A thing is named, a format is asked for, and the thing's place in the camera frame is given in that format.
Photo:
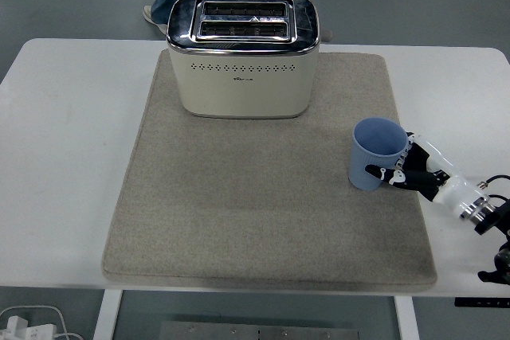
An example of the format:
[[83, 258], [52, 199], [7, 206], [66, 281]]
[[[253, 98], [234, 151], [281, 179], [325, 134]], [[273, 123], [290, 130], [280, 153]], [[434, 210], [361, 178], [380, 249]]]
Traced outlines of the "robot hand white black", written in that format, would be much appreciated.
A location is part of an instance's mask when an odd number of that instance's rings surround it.
[[408, 145], [392, 167], [369, 164], [365, 171], [390, 186], [417, 191], [463, 220], [477, 223], [493, 211], [489, 197], [468, 182], [435, 146], [415, 133], [408, 134]]

